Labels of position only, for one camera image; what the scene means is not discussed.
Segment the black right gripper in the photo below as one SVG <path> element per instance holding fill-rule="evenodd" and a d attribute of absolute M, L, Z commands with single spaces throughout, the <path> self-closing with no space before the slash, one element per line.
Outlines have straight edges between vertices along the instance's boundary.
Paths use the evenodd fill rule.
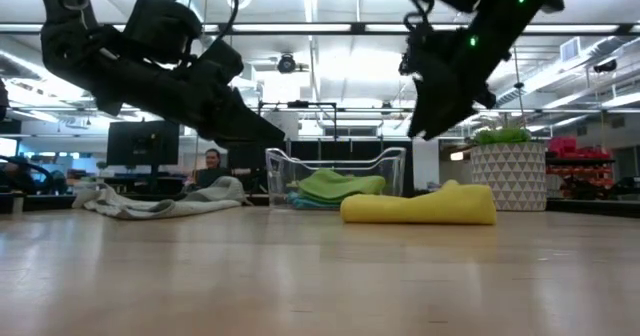
<path fill-rule="evenodd" d="M 470 24 L 453 34 L 446 62 L 458 81 L 483 84 L 538 12 L 563 9 L 564 0 L 480 0 Z M 457 85 L 413 81 L 417 99 L 407 131 L 410 138 L 431 140 L 476 115 L 475 103 L 487 109 L 496 105 L 496 96 L 486 86 L 468 96 Z"/>

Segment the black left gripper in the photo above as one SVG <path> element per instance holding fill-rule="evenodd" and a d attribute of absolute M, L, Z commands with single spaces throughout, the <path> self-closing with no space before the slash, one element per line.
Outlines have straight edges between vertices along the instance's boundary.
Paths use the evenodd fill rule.
<path fill-rule="evenodd" d="M 125 104 L 164 119 L 199 127 L 219 144 L 283 141 L 285 133 L 252 111 L 237 88 L 223 94 L 218 64 L 198 61 L 172 70 L 133 61 L 102 61 L 94 75 L 99 110 L 120 113 Z"/>

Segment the blue microfiber towel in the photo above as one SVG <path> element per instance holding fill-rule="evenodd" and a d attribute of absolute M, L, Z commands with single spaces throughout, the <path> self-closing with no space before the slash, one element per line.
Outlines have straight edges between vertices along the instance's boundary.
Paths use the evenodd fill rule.
<path fill-rule="evenodd" d="M 344 197 L 322 198 L 304 192 L 290 192 L 287 203 L 298 209 L 339 209 Z"/>

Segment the yellow microfiber towel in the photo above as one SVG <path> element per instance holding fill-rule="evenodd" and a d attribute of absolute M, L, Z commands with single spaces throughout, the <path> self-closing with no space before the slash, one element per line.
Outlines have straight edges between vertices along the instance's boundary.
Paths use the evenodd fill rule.
<path fill-rule="evenodd" d="M 449 180 L 437 191 L 411 198 L 356 194 L 340 205 L 345 223 L 495 225 L 489 186 Z"/>

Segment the green microfiber towel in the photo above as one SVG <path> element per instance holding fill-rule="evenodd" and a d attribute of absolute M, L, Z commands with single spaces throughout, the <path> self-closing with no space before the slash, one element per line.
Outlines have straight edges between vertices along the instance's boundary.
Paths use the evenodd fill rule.
<path fill-rule="evenodd" d="M 298 193 L 320 201 L 338 201 L 354 194 L 380 194 L 386 180 L 379 175 L 342 175 L 320 169 L 298 182 Z"/>

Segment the grey microfiber towel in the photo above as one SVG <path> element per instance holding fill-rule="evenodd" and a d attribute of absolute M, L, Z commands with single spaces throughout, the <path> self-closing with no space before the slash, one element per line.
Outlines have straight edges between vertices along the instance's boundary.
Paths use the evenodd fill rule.
<path fill-rule="evenodd" d="M 156 220 L 201 215 L 248 203 L 242 183 L 223 176 L 211 185 L 187 192 L 179 200 L 139 201 L 118 194 L 105 183 L 82 182 L 76 187 L 74 209 L 85 209 L 120 220 Z"/>

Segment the person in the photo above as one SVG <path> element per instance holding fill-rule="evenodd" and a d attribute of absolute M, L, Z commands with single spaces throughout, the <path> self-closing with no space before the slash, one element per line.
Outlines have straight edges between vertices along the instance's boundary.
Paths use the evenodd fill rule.
<path fill-rule="evenodd" d="M 217 149 L 209 149 L 205 152 L 205 167 L 195 170 L 185 183 L 187 192 L 201 188 L 207 188 L 217 179 L 230 176 L 231 170 L 221 166 L 221 155 Z"/>

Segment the small dark monitor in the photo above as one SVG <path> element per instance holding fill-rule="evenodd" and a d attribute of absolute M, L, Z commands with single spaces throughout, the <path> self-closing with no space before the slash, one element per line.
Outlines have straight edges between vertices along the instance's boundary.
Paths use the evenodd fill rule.
<path fill-rule="evenodd" d="M 266 161 L 264 148 L 256 143 L 233 145 L 228 150 L 228 167 L 250 194 L 265 193 Z"/>

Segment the clear plastic bin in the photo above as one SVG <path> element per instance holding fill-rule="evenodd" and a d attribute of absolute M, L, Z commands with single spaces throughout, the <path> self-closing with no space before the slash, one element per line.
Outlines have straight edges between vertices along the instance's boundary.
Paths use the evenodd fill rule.
<path fill-rule="evenodd" d="M 404 191 L 406 149 L 390 147 L 368 160 L 300 160 L 277 148 L 265 151 L 269 204 L 276 208 L 294 208 L 287 203 L 290 192 L 298 192 L 298 182 L 317 170 L 330 169 L 342 175 L 385 178 L 386 186 L 380 194 L 400 196 Z"/>

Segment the succulent in white patterned pot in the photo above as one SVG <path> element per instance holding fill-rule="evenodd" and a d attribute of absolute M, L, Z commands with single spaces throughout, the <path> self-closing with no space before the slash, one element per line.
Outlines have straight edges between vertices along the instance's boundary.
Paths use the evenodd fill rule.
<path fill-rule="evenodd" d="M 473 137 L 472 181 L 487 185 L 498 211 L 546 209 L 546 148 L 527 129 L 485 129 Z"/>

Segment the large black monitor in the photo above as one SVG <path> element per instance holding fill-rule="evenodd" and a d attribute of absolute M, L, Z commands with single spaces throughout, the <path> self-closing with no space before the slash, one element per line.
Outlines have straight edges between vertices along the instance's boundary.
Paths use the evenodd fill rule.
<path fill-rule="evenodd" d="M 149 166 L 150 179 L 156 181 L 160 166 L 178 163 L 179 137 L 179 125 L 169 121 L 111 123 L 106 163 L 109 166 Z"/>

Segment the black overhead light beam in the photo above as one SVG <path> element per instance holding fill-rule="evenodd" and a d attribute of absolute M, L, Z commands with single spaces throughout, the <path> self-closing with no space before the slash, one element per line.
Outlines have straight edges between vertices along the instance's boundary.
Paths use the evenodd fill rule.
<path fill-rule="evenodd" d="M 38 23 L 0 23 L 0 35 L 37 35 Z M 408 30 L 401 23 L 239 23 L 230 35 L 401 35 Z M 640 36 L 640 23 L 624 24 L 530 24 L 522 36 Z"/>

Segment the shelf with red bins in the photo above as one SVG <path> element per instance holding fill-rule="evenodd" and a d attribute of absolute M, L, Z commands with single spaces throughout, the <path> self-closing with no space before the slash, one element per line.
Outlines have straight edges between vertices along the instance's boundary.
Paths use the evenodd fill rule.
<path fill-rule="evenodd" d="M 614 162 L 601 147 L 579 147 L 574 137 L 553 138 L 546 151 L 547 197 L 607 199 L 614 185 Z"/>

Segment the black background gantry frame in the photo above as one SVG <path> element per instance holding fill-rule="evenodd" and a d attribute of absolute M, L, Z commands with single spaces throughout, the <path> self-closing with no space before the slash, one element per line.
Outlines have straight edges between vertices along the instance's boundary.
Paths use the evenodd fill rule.
<path fill-rule="evenodd" d="M 285 133 L 284 140 L 300 141 L 325 137 L 324 131 L 331 125 L 328 137 L 338 139 L 337 112 L 335 102 L 263 102 L 259 101 L 256 113 Z"/>

